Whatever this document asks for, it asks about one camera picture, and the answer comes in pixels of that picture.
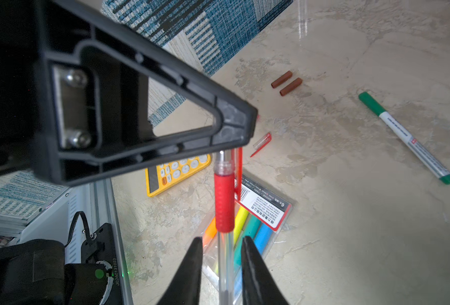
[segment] highlighter package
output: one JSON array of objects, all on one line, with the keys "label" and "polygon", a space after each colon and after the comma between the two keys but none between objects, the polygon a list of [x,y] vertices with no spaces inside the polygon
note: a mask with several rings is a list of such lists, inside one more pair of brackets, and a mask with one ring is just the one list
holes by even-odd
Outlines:
[{"label": "highlighter package", "polygon": [[[265,259],[283,228],[293,206],[276,192],[242,175],[240,201],[235,201],[234,229],[234,304],[240,304],[242,293],[241,245],[250,236]],[[218,239],[213,222],[215,209],[211,209],[198,226],[194,236],[203,238],[202,271],[218,290]]]}]

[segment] red pen grip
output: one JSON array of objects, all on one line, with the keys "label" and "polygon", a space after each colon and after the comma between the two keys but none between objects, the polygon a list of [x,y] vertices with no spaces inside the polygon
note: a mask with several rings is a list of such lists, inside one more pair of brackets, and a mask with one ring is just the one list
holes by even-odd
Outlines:
[{"label": "red pen grip", "polygon": [[234,180],[234,174],[215,174],[215,215],[218,232],[228,233],[235,227]]}]

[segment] blue highlighter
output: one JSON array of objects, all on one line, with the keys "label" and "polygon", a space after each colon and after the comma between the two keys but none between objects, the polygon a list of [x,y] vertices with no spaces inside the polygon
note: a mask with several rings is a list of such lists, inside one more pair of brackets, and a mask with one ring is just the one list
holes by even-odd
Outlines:
[{"label": "blue highlighter", "polygon": [[[257,247],[258,253],[262,255],[264,253],[265,247],[267,246],[267,243],[269,242],[269,239],[271,238],[273,231],[266,226],[265,224],[261,224],[260,228],[257,232],[256,237],[254,238],[254,244]],[[239,270],[239,273],[237,274],[237,277],[235,278],[235,284],[234,284],[234,302],[239,297],[240,293],[242,292],[242,269]]]}]

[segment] metal screw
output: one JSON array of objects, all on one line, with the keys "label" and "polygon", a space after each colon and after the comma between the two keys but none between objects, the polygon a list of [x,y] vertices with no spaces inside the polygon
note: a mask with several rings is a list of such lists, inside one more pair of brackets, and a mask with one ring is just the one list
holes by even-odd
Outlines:
[{"label": "metal screw", "polygon": [[84,130],[68,130],[66,136],[70,145],[74,148],[86,148],[91,144],[91,135]]},{"label": "metal screw", "polygon": [[136,61],[137,63],[141,64],[141,63],[143,63],[143,60],[144,60],[144,58],[143,58],[142,53],[137,52],[137,53],[135,54],[135,61]]},{"label": "metal screw", "polygon": [[140,163],[140,162],[143,161],[143,157],[142,157],[142,155],[140,155],[140,154],[136,154],[136,155],[134,155],[134,160],[135,160],[137,163]]},{"label": "metal screw", "polygon": [[69,70],[65,80],[69,86],[75,88],[85,88],[88,84],[88,76],[83,70],[79,69]]}]

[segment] black cable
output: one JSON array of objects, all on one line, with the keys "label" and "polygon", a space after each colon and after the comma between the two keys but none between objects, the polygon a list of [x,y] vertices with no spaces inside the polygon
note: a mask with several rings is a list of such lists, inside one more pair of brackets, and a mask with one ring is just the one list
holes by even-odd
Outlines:
[{"label": "black cable", "polygon": [[89,234],[88,219],[86,218],[86,214],[84,214],[83,211],[78,211],[74,214],[73,220],[71,222],[71,227],[69,228],[69,237],[67,238],[67,243],[64,246],[64,248],[67,247],[72,240],[72,235],[74,234],[75,224],[77,223],[77,218],[79,216],[81,216],[81,219],[82,219],[82,225],[84,227],[84,234],[86,235],[86,241],[89,244],[93,243],[93,240],[91,239],[91,235]]}]

